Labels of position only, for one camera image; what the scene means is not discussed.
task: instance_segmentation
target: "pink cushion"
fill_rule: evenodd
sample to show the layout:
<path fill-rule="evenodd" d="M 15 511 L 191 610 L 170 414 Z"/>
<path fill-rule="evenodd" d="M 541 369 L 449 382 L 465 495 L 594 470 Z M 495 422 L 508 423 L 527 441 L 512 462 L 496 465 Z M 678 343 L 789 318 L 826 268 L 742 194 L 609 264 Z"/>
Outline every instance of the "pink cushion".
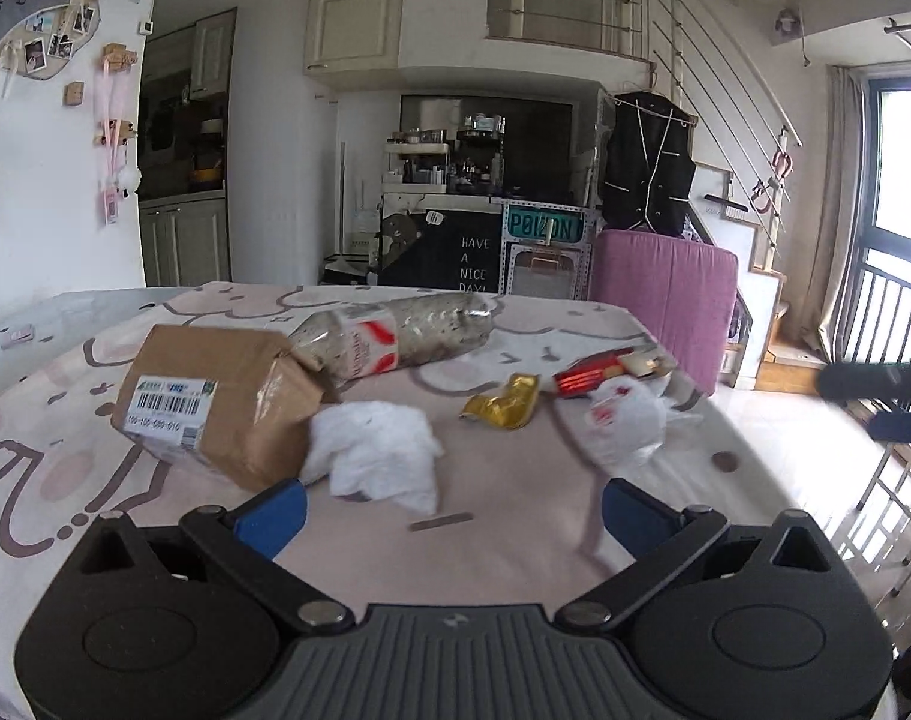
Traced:
<path fill-rule="evenodd" d="M 724 248 L 629 230 L 596 239 L 588 299 L 628 309 L 706 394 L 729 336 L 738 260 Z"/>

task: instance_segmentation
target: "beige curtain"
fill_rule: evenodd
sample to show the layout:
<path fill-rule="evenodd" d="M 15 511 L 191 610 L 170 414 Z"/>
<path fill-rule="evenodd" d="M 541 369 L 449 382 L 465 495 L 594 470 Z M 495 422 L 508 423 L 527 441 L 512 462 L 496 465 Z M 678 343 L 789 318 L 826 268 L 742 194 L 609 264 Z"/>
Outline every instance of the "beige curtain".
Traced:
<path fill-rule="evenodd" d="M 842 356 L 840 309 L 855 248 L 868 122 L 868 86 L 846 68 L 828 68 L 828 161 L 815 263 L 802 306 L 802 337 L 828 360 Z"/>

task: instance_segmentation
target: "gold foil wrapper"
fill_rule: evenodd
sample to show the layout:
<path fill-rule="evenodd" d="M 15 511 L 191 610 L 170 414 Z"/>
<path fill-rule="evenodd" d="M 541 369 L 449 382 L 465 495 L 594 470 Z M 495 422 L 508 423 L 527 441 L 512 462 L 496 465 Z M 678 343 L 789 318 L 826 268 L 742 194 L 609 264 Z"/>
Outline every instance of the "gold foil wrapper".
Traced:
<path fill-rule="evenodd" d="M 462 416 L 481 419 L 502 430 L 517 430 L 529 423 L 538 400 L 539 377 L 513 373 L 502 394 L 471 396 Z"/>

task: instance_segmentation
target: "patterned tablecloth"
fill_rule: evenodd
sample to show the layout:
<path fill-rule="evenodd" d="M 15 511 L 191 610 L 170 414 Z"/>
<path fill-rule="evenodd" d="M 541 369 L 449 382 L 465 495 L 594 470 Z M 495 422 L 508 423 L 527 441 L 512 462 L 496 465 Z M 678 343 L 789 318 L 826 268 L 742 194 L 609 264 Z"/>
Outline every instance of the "patterned tablecloth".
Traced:
<path fill-rule="evenodd" d="M 227 480 L 155 460 L 110 427 L 116 390 L 149 329 L 180 323 L 291 332 L 340 302 L 417 292 L 429 290 L 208 284 L 89 338 L 0 397 L 1 717 L 30 717 L 12 668 L 15 643 L 92 517 L 122 509 L 140 525 L 171 524 L 199 504 L 233 507 L 247 497 Z M 650 338 L 622 309 L 534 298 L 497 298 L 495 328 L 471 354 L 360 380 L 343 392 L 346 400 L 426 411 L 446 450 L 437 464 L 438 514 L 461 521 L 410 531 L 421 517 L 391 502 L 333 499 L 323 482 L 310 490 L 308 525 L 276 559 L 281 565 L 359 615 L 370 602 L 535 601 L 553 613 L 611 574 L 596 557 L 607 476 L 572 437 L 584 405 L 545 397 L 516 432 L 458 415 L 470 394 L 513 372 L 548 376 L 588 354 Z M 671 431 L 648 464 L 626 473 L 630 481 L 671 506 L 706 503 L 746 524 L 771 522 L 791 506 L 687 377 L 673 374 L 669 390 L 703 421 Z"/>

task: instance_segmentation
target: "white tiled floor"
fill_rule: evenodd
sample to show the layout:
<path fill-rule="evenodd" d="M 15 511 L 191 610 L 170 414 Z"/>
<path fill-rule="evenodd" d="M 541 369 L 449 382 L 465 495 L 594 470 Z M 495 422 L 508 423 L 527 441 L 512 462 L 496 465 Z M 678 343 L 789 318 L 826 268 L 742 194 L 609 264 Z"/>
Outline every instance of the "white tiled floor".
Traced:
<path fill-rule="evenodd" d="M 815 398 L 719 388 L 712 402 L 737 425 L 788 494 L 825 530 L 845 557 L 895 646 L 911 644 L 911 580 L 889 590 L 911 548 L 911 522 L 876 488 L 862 512 L 855 504 L 883 447 L 842 410 Z M 901 466 L 890 460 L 882 479 L 893 487 Z M 911 480 L 900 498 L 911 503 Z"/>

